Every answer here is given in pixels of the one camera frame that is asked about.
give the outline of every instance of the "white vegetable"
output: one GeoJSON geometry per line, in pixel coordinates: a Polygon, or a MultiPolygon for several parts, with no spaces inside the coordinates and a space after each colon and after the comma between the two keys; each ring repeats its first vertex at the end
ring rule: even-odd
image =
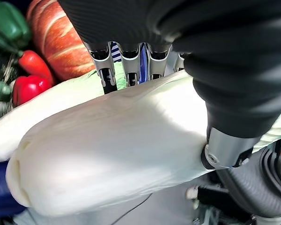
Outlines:
{"type": "MultiPolygon", "coordinates": [[[[125,83],[121,63],[115,64],[118,84],[125,83]]],[[[84,103],[104,91],[96,73],[58,84],[0,119],[0,162],[10,158],[24,134],[43,119],[84,103]]]]}
{"type": "Polygon", "coordinates": [[[206,106],[191,81],[180,71],[38,123],[8,163],[13,197],[40,214],[62,216],[207,173],[200,160],[206,106]]]}

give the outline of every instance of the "toy vegetable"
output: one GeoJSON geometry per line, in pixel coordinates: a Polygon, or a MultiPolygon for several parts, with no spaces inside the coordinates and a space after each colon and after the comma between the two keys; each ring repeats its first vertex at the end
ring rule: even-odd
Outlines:
{"type": "Polygon", "coordinates": [[[60,80],[79,77],[95,69],[87,48],[58,1],[31,1],[27,21],[34,44],[60,80]]]}
{"type": "Polygon", "coordinates": [[[20,67],[16,62],[15,53],[9,53],[0,48],[0,81],[10,84],[18,77],[20,67]]]}
{"type": "Polygon", "coordinates": [[[0,1],[0,43],[6,42],[14,48],[24,48],[32,34],[21,12],[8,2],[0,1]]]}
{"type": "Polygon", "coordinates": [[[19,59],[20,66],[28,73],[40,76],[46,79],[51,86],[55,84],[50,69],[44,62],[44,60],[32,50],[26,50],[24,52],[19,51],[18,55],[21,56],[19,59]]]}
{"type": "Polygon", "coordinates": [[[11,88],[9,85],[4,83],[3,81],[0,82],[0,101],[1,102],[9,102],[11,96],[11,88]]]}
{"type": "Polygon", "coordinates": [[[51,87],[51,84],[42,77],[20,76],[16,79],[13,88],[13,105],[22,105],[51,87]]]}

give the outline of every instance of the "red chili pepper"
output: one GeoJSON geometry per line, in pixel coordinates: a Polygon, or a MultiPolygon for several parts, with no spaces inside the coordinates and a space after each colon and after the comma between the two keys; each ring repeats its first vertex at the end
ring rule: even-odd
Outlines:
{"type": "Polygon", "coordinates": [[[15,107],[22,105],[51,87],[49,81],[42,77],[20,76],[16,79],[13,88],[13,105],[15,107]]]}
{"type": "Polygon", "coordinates": [[[18,53],[20,56],[19,64],[28,73],[47,79],[53,86],[56,83],[50,69],[44,60],[32,50],[18,53]]]}

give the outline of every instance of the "blue striped cloth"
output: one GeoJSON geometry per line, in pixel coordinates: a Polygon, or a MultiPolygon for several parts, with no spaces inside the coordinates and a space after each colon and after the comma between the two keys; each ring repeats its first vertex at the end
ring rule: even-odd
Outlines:
{"type": "Polygon", "coordinates": [[[121,54],[120,50],[118,49],[117,43],[113,42],[111,44],[111,55],[114,62],[121,62],[121,54]]]}

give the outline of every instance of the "pumpkin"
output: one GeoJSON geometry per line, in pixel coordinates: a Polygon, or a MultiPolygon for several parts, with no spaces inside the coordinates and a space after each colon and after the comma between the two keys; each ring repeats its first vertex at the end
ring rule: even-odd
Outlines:
{"type": "Polygon", "coordinates": [[[27,21],[34,44],[60,80],[79,77],[95,68],[87,48],[56,0],[33,0],[27,21]]]}

